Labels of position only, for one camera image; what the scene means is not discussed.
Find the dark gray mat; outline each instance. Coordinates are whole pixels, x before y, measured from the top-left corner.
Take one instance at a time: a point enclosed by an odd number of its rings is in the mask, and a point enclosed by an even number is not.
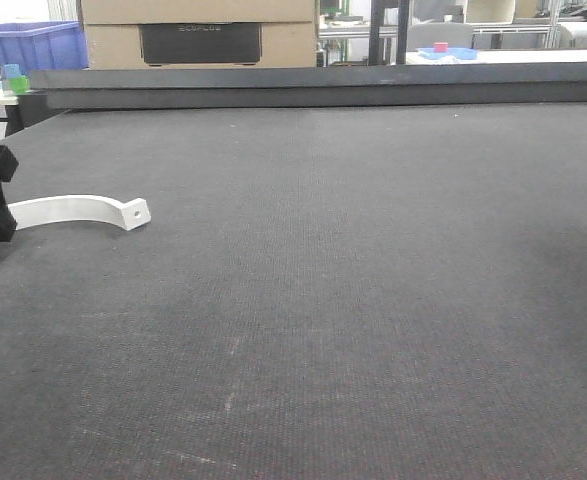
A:
[[[587,105],[72,114],[0,245],[0,480],[587,479]]]

